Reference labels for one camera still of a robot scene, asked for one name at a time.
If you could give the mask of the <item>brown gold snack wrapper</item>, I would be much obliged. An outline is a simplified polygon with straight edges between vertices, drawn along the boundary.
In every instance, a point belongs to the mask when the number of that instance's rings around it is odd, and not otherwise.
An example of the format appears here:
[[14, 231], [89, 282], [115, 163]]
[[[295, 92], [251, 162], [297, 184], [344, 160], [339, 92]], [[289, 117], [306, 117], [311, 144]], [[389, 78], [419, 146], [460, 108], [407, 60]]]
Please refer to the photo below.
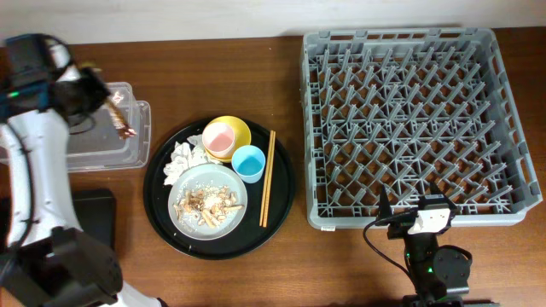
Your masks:
[[107, 109], [113, 127], [121, 140], [125, 140], [127, 138], [131, 138], [137, 135], [136, 131], [131, 128], [127, 119], [117, 107], [116, 101], [112, 96], [109, 96], [104, 101], [104, 107]]

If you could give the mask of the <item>white napkin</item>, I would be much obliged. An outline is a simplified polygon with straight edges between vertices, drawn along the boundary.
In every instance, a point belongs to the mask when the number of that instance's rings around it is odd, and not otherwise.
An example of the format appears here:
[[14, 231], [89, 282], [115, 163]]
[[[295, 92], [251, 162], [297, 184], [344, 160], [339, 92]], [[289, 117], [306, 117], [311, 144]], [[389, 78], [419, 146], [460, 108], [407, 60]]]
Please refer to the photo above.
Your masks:
[[175, 142], [175, 148], [171, 153], [171, 162], [167, 163], [163, 169], [166, 175], [163, 184], [173, 185], [184, 172], [204, 164], [220, 165], [221, 161], [213, 158], [206, 151], [202, 135], [190, 136], [186, 142]]

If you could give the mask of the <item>pink cup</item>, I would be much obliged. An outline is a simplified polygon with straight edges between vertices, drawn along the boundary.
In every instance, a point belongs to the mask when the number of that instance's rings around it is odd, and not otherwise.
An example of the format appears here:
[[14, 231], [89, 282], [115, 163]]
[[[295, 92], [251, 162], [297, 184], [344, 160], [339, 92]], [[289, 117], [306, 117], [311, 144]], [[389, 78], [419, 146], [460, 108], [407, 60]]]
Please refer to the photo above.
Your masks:
[[220, 159], [226, 159], [235, 147], [235, 133], [233, 129], [221, 122], [209, 124], [203, 130], [201, 140], [205, 149]]

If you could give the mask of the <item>light blue cup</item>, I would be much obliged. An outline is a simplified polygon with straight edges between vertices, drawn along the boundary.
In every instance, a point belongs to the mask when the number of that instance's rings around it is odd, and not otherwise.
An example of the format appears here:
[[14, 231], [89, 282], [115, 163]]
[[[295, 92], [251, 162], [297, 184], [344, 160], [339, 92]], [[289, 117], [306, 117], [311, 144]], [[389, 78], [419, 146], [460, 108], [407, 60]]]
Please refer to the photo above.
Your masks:
[[266, 158], [264, 152], [253, 145], [245, 145], [235, 150], [231, 165], [243, 182], [256, 183], [264, 173]]

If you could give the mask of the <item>yellow bowl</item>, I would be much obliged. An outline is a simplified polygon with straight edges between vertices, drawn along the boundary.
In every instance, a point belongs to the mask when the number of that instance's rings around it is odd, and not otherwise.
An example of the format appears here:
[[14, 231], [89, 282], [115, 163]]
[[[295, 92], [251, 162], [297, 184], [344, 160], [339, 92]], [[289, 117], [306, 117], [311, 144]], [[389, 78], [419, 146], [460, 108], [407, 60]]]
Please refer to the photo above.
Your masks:
[[209, 122], [206, 126], [208, 126], [211, 123], [216, 123], [216, 122], [225, 123], [225, 124], [229, 125], [233, 129], [233, 131], [235, 133], [235, 147], [234, 147], [232, 153], [226, 159], [217, 158], [217, 157], [213, 156], [212, 154], [210, 154], [207, 149], [206, 149], [206, 151], [213, 158], [216, 158], [216, 159], [218, 159], [218, 160], [220, 160], [220, 161], [222, 161], [224, 163], [228, 163], [228, 162], [231, 161], [232, 156], [233, 156], [236, 149], [238, 149], [238, 148], [240, 148], [242, 146], [251, 144], [251, 140], [252, 140], [251, 131], [250, 131], [250, 128], [248, 127], [248, 125], [242, 119], [239, 119], [239, 118], [237, 118], [235, 116], [230, 116], [230, 115], [217, 117], [217, 118], [213, 119], [211, 122]]

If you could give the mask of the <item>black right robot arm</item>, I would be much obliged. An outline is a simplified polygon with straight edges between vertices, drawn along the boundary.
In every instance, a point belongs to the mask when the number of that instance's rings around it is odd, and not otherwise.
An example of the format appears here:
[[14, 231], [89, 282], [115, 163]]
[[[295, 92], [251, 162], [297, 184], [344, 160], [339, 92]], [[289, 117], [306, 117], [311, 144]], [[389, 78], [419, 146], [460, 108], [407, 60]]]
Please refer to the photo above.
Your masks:
[[402, 298], [403, 306], [462, 306], [469, 292], [472, 254], [460, 247], [438, 243], [451, 227], [456, 205], [435, 183], [418, 198], [417, 207], [393, 213], [383, 188], [378, 226], [387, 227], [387, 238], [404, 241], [404, 265], [415, 294]]

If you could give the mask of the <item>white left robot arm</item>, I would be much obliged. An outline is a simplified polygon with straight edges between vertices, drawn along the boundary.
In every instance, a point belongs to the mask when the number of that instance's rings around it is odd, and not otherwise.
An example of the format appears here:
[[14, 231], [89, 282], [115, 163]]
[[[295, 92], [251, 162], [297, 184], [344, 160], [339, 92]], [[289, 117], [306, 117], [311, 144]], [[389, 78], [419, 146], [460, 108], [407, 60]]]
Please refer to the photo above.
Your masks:
[[70, 121], [109, 100], [106, 85], [46, 34], [6, 42], [1, 138], [9, 159], [11, 219], [1, 285], [25, 306], [159, 306], [127, 283], [113, 248], [85, 233], [67, 171]]

